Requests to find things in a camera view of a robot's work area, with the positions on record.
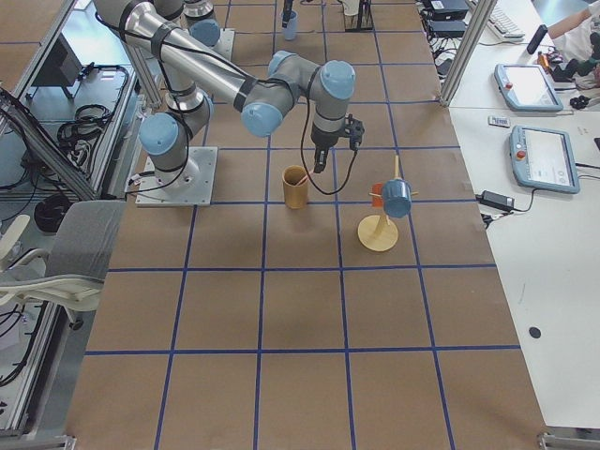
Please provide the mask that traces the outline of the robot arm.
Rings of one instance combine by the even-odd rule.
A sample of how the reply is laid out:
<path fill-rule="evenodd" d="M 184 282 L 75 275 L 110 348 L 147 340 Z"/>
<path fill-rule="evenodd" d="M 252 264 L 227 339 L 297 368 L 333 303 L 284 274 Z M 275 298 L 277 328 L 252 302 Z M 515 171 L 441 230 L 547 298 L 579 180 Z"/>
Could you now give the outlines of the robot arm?
<path fill-rule="evenodd" d="M 205 1 L 97 1 L 98 19 L 126 44 L 156 59 L 215 94 L 241 113 L 244 126 L 258 137 L 271 135 L 300 97 L 314 108 L 303 132 L 315 145 L 314 169 L 321 173 L 329 150 L 346 138 L 353 151 L 362 142 L 361 121 L 347 112 L 355 71 L 345 61 L 318 65 L 292 52 L 276 52 L 268 77 L 258 79 L 221 57 L 181 27 L 186 16 L 198 25 L 212 16 Z"/>

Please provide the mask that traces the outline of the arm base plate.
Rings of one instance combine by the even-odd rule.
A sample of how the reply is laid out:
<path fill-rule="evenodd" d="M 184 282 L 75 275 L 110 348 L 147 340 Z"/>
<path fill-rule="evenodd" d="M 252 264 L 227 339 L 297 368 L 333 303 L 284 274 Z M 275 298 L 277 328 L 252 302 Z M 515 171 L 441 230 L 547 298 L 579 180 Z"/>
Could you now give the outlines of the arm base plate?
<path fill-rule="evenodd" d="M 144 170 L 151 172 L 141 179 L 135 203 L 138 207 L 209 206 L 217 168 L 215 146 L 191 146 L 184 170 L 157 171 L 150 157 Z"/>
<path fill-rule="evenodd" d="M 213 45 L 207 44 L 216 53 L 231 61 L 233 57 L 235 30 L 233 28 L 222 28 L 219 30 L 219 37 Z"/>

